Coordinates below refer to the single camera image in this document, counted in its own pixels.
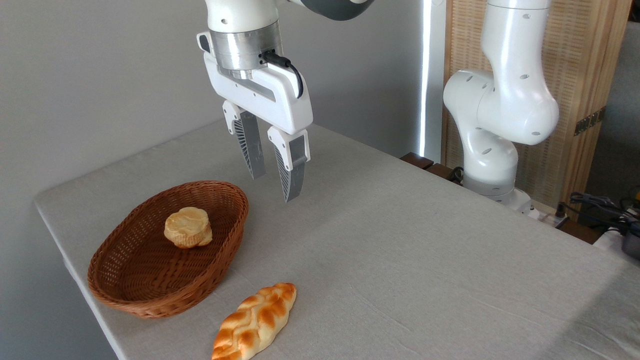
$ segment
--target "wicker basket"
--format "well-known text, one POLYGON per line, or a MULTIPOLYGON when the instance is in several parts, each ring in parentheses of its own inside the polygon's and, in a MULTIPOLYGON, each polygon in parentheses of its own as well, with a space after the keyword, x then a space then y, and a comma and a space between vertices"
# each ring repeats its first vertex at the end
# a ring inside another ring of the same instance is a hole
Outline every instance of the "wicker basket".
POLYGON ((142 318, 179 314, 222 281, 243 237, 246 196, 221 181, 165 190, 135 208, 91 259, 89 289, 106 305, 142 318), (164 221, 186 206, 209 215, 213 241, 179 249, 164 237, 164 221))

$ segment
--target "bread roll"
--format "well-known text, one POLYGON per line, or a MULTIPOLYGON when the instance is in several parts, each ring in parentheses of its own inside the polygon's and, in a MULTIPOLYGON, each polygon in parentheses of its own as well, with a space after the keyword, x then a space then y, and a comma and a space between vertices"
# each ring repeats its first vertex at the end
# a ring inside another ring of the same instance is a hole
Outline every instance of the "bread roll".
POLYGON ((181 249, 207 245, 213 239, 209 216, 202 209, 182 208, 164 222, 164 236, 181 249))
POLYGON ((296 287, 284 282, 246 298, 222 321, 211 360, 249 360, 263 351, 287 325, 295 300, 296 287))

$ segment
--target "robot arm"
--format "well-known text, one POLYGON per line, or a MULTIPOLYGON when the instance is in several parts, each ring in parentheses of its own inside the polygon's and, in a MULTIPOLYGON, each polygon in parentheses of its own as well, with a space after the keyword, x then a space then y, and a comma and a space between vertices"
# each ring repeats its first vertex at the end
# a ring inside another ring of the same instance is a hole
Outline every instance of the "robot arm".
POLYGON ((271 124, 285 201, 300 194, 313 122, 304 77, 284 58, 278 6, 291 2, 333 20, 349 20, 374 0, 205 0, 209 32, 198 34, 211 85, 226 99, 228 131, 237 135, 254 179, 265 174, 257 117, 271 124))
POLYGON ((518 153, 511 142, 540 143, 558 121, 541 63, 550 4, 488 0, 481 45, 493 74, 461 70, 444 90, 462 139, 465 187, 522 213, 531 199, 515 188, 518 153))

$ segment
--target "table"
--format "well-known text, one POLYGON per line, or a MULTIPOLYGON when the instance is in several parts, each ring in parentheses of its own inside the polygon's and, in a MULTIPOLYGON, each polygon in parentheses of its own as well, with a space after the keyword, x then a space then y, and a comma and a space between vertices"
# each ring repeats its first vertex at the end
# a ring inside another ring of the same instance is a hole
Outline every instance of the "table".
MULTIPOLYGON (((266 128, 261 127, 265 138, 266 128)), ((640 269, 458 185, 318 126, 299 198, 251 180, 222 122, 41 193, 36 205, 120 359, 207 359, 222 319, 292 282, 288 325, 256 360, 640 358, 640 269), (246 193, 244 240, 192 309, 143 320, 97 302, 91 256, 172 186, 246 193)))

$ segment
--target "pastry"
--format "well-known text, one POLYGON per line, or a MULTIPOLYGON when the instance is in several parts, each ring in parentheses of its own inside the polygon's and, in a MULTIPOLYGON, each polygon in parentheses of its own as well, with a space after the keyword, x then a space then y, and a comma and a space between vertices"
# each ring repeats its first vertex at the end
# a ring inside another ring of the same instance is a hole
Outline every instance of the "pastry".
POLYGON ((222 321, 211 360, 249 360, 264 350, 287 324, 295 300, 295 285, 284 282, 246 298, 222 321))
POLYGON ((207 245, 213 238, 209 216, 202 209, 182 208, 164 222, 164 236, 181 249, 207 245))

